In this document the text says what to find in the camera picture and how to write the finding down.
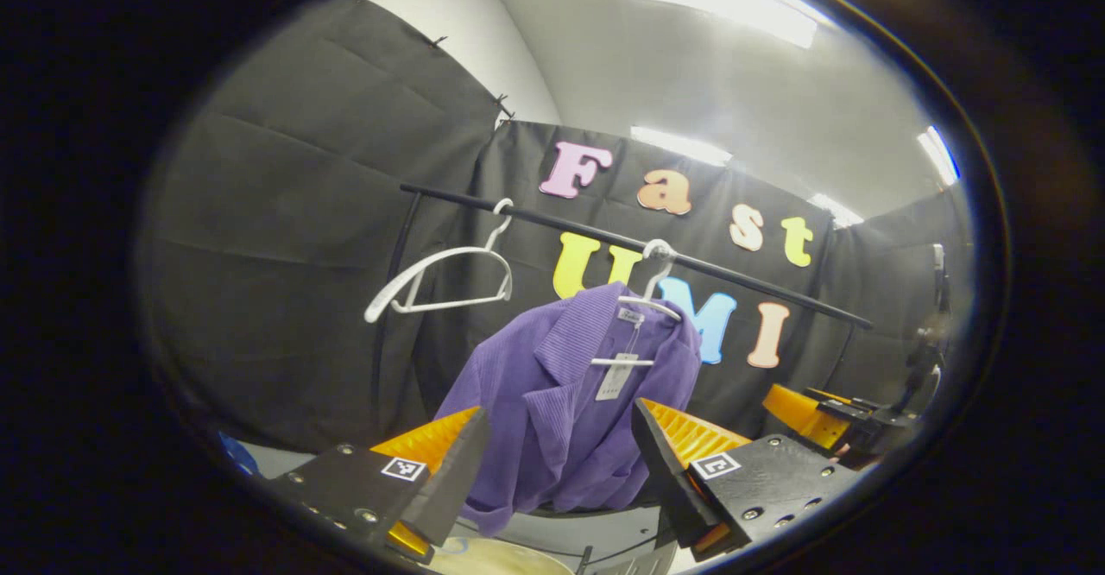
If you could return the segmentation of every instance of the clothing tag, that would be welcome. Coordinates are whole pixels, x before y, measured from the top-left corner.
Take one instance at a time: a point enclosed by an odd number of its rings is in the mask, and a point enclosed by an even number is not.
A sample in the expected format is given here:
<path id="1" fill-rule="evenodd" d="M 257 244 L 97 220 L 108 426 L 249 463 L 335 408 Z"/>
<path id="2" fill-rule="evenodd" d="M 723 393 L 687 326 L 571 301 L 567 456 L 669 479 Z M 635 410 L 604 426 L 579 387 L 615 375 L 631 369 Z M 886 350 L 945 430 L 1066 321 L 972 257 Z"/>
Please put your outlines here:
<path id="1" fill-rule="evenodd" d="M 632 310 L 627 310 L 622 307 L 621 310 L 618 311 L 618 320 L 640 325 L 641 323 L 644 322 L 644 314 L 639 314 Z"/>
<path id="2" fill-rule="evenodd" d="M 619 353 L 614 356 L 614 359 L 636 359 L 636 355 L 632 353 Z M 633 366 L 627 366 L 624 364 L 613 365 L 607 369 L 607 376 L 602 379 L 602 385 L 599 386 L 599 394 L 594 397 L 596 400 L 617 400 L 621 395 L 622 387 L 625 386 L 625 381 L 629 380 L 629 375 L 633 374 Z"/>

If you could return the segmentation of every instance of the clothing rack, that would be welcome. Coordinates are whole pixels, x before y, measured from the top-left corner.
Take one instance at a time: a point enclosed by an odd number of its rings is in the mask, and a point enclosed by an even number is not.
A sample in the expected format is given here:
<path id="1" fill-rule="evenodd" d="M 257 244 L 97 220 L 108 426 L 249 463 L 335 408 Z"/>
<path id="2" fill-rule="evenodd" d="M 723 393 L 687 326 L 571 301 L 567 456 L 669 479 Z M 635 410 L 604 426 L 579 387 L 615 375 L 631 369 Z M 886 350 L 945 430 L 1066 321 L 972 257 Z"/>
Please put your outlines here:
<path id="1" fill-rule="evenodd" d="M 410 233 L 411 223 L 414 220 L 414 213 L 418 212 L 419 205 L 422 202 L 422 197 L 432 197 L 434 199 L 451 201 L 453 203 L 459 203 L 461 206 L 466 206 L 469 208 L 478 208 L 481 210 L 494 211 L 495 206 L 498 202 L 487 201 L 481 198 L 474 198 L 471 196 L 454 194 L 450 191 L 442 191 L 439 189 L 431 189 L 429 187 L 419 187 L 415 185 L 400 185 L 399 189 L 407 191 L 409 194 L 414 194 L 414 198 L 411 200 L 410 208 L 407 209 L 407 217 L 403 220 L 402 228 L 399 231 L 399 237 L 396 239 L 396 248 L 391 252 L 391 262 L 388 266 L 388 276 L 385 283 L 390 282 L 399 273 L 399 264 L 402 260 L 403 251 L 407 248 L 407 237 Z M 642 251 L 644 249 L 644 242 L 621 234 L 615 234 L 613 232 L 608 232 L 606 230 L 600 230 L 598 228 L 592 228 L 591 226 L 583 226 L 582 223 L 576 223 L 576 221 L 567 221 L 565 219 L 558 219 L 556 217 L 549 217 L 547 215 L 541 215 L 540 212 L 534 212 L 532 210 L 525 210 L 517 208 L 515 206 L 504 206 L 499 209 L 501 215 L 507 215 L 515 217 L 517 219 L 523 219 L 529 221 L 530 223 L 537 223 L 538 226 L 545 226 L 546 228 L 552 228 L 556 230 L 561 230 L 566 232 L 573 232 L 583 237 L 592 238 L 598 241 L 603 241 L 609 244 L 614 244 L 623 249 L 633 249 L 636 251 Z M 852 338 L 852 331 L 854 327 L 860 327 L 863 330 L 872 328 L 873 324 L 866 318 L 862 318 L 850 312 L 845 312 L 840 307 L 833 307 L 827 303 L 810 299 L 804 294 L 799 294 L 791 290 L 787 290 L 775 284 L 762 282 L 755 278 L 750 278 L 743 273 L 736 271 L 730 271 L 729 269 L 723 269 L 709 262 L 703 262 L 695 258 L 691 258 L 683 254 L 677 254 L 674 259 L 676 264 L 681 266 L 686 266 L 692 271 L 697 271 L 705 275 L 716 278 L 726 282 L 730 282 L 740 286 L 745 286 L 764 294 L 775 296 L 777 299 L 785 300 L 787 302 L 793 303 L 794 305 L 800 305 L 807 307 L 819 314 L 824 314 L 832 318 L 843 321 L 850 325 L 848 339 Z M 383 337 L 387 331 L 388 324 L 388 312 L 385 311 L 380 315 L 378 321 L 378 328 L 376 334 L 376 345 L 372 352 L 372 366 L 371 366 L 371 409 L 376 420 L 376 426 L 380 426 L 380 362 L 383 356 Z M 843 358 L 844 348 L 841 348 L 840 357 L 838 357 L 838 363 Z"/>

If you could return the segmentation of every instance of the foam letter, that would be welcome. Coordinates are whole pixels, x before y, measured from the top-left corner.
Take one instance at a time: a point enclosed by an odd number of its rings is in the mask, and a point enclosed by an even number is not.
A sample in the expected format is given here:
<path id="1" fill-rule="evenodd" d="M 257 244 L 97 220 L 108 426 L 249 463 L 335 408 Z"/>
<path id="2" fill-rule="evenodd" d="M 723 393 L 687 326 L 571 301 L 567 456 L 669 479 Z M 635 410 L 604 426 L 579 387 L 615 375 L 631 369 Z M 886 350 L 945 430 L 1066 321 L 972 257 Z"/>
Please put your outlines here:
<path id="1" fill-rule="evenodd" d="M 722 363 L 722 338 L 725 337 L 725 325 L 729 323 L 729 314 L 737 309 L 737 301 L 728 294 L 715 292 L 702 310 L 695 312 L 694 300 L 691 299 L 691 286 L 678 278 L 667 276 L 660 280 L 661 299 L 680 306 L 683 313 L 691 314 L 694 326 L 702 335 L 702 346 L 698 352 L 704 364 Z"/>
<path id="2" fill-rule="evenodd" d="M 748 251 L 759 251 L 764 247 L 764 232 L 759 229 L 764 226 L 764 216 L 759 210 L 738 203 L 733 207 L 733 223 L 729 223 L 729 238 L 737 247 L 743 247 Z"/>
<path id="3" fill-rule="evenodd" d="M 782 220 L 782 227 L 787 229 L 787 240 L 782 245 L 787 260 L 796 266 L 809 266 L 813 259 L 806 253 L 806 241 L 813 240 L 813 232 L 806 229 L 806 219 L 790 217 Z"/>
<path id="4" fill-rule="evenodd" d="M 636 192 L 636 201 L 645 208 L 686 215 L 691 210 L 691 181 L 678 171 L 656 169 L 644 175 L 648 185 Z"/>
<path id="5" fill-rule="evenodd" d="M 585 187 L 591 184 L 594 175 L 598 174 L 598 166 L 608 168 L 613 165 L 614 159 L 610 150 L 602 148 L 589 148 L 569 144 L 567 142 L 557 143 L 558 150 L 556 164 L 549 179 L 540 182 L 537 187 L 543 194 L 572 199 L 579 195 L 575 186 L 576 177 L 579 177 L 579 186 Z"/>
<path id="6" fill-rule="evenodd" d="M 560 234 L 560 243 L 564 248 L 560 249 L 560 259 L 557 260 L 556 269 L 552 271 L 552 290 L 560 299 L 569 299 L 583 290 L 583 271 L 591 261 L 591 254 L 599 250 L 600 243 L 571 232 Z M 610 255 L 613 255 L 614 263 L 610 268 L 607 283 L 628 284 L 633 265 L 643 260 L 643 257 L 635 251 L 615 245 L 610 245 Z"/>
<path id="7" fill-rule="evenodd" d="M 760 334 L 756 338 L 756 349 L 748 355 L 748 365 L 774 368 L 779 365 L 779 337 L 782 335 L 782 322 L 790 315 L 790 310 L 778 303 L 760 303 L 759 311 L 762 316 Z"/>

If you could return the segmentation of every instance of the purple jacket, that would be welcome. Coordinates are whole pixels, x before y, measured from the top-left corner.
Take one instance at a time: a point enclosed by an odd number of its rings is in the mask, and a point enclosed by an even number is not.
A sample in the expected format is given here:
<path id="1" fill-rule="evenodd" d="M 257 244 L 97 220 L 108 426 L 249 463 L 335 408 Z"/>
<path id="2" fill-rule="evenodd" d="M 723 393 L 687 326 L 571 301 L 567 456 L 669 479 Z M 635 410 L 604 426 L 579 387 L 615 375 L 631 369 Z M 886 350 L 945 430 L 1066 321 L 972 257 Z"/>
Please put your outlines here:
<path id="1" fill-rule="evenodd" d="M 691 318 L 678 323 L 656 310 L 619 303 L 634 295 L 617 282 L 529 310 L 472 353 L 435 419 L 481 405 L 491 440 L 461 514 L 486 536 L 515 511 L 552 501 L 557 511 L 629 504 L 649 472 L 630 429 L 631 402 L 644 397 L 686 409 L 702 359 Z M 609 366 L 596 357 L 627 351 L 644 316 L 633 353 L 653 359 L 632 367 L 617 399 L 596 400 Z"/>

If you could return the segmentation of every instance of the clothes hanger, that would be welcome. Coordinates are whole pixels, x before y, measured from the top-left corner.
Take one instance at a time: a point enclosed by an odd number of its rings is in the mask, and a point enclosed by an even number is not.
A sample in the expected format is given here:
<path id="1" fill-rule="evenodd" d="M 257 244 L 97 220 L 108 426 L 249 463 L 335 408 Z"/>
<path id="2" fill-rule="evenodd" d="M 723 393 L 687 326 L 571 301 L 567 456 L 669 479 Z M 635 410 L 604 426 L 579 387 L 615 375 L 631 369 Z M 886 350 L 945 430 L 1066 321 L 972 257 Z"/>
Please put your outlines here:
<path id="1" fill-rule="evenodd" d="M 652 301 L 652 292 L 655 291 L 656 284 L 660 283 L 660 280 L 666 278 L 667 274 L 672 272 L 672 266 L 675 264 L 675 257 L 677 253 L 674 249 L 672 249 L 672 245 L 667 244 L 667 241 L 664 241 L 663 239 L 653 239 L 645 243 L 641 255 L 643 255 L 645 260 L 652 257 L 661 258 L 664 260 L 664 265 L 660 269 L 659 273 L 649 280 L 649 284 L 644 288 L 644 296 L 640 299 L 635 296 L 619 296 L 618 302 L 651 307 L 657 312 L 663 312 L 672 318 L 675 318 L 675 322 L 682 321 L 683 316 L 680 316 L 678 312 L 667 307 L 666 305 L 661 305 L 660 303 Z M 592 366 L 651 366 L 652 363 L 653 362 L 651 359 L 591 359 Z"/>
<path id="2" fill-rule="evenodd" d="M 514 206 L 511 198 L 502 198 L 493 212 L 499 215 L 504 206 Z M 498 239 L 499 234 L 506 230 L 507 226 L 511 224 L 513 217 L 507 217 L 503 223 L 492 230 L 491 236 L 487 238 L 487 244 L 484 247 L 457 247 L 453 249 L 446 249 L 440 253 L 434 253 L 433 255 L 427 257 L 414 264 L 411 264 L 409 269 L 402 273 L 396 275 L 393 280 L 388 282 L 380 292 L 376 294 L 371 303 L 368 304 L 368 309 L 365 310 L 365 321 L 369 323 L 375 323 L 376 320 L 387 310 L 388 304 L 396 312 L 402 314 L 409 314 L 411 312 L 429 312 L 431 310 L 446 310 L 450 307 L 463 307 L 465 305 L 478 305 L 481 303 L 491 303 L 493 301 L 509 301 L 511 291 L 514 288 L 514 278 L 511 273 L 511 265 L 507 264 L 506 260 L 496 253 L 492 248 L 495 247 L 495 241 Z M 422 285 L 422 275 L 425 270 L 439 261 L 446 260 L 454 255 L 462 255 L 466 253 L 483 254 L 488 255 L 493 260 L 497 261 L 505 269 L 505 275 L 503 278 L 503 283 L 498 286 L 498 292 L 493 296 L 484 296 L 481 299 L 465 299 L 461 301 L 445 301 L 442 303 L 428 303 L 424 305 L 414 305 L 414 296 L 418 295 L 419 286 Z M 399 303 L 394 300 L 394 296 L 406 286 L 408 283 L 411 284 L 410 290 L 407 292 L 407 302 Z"/>

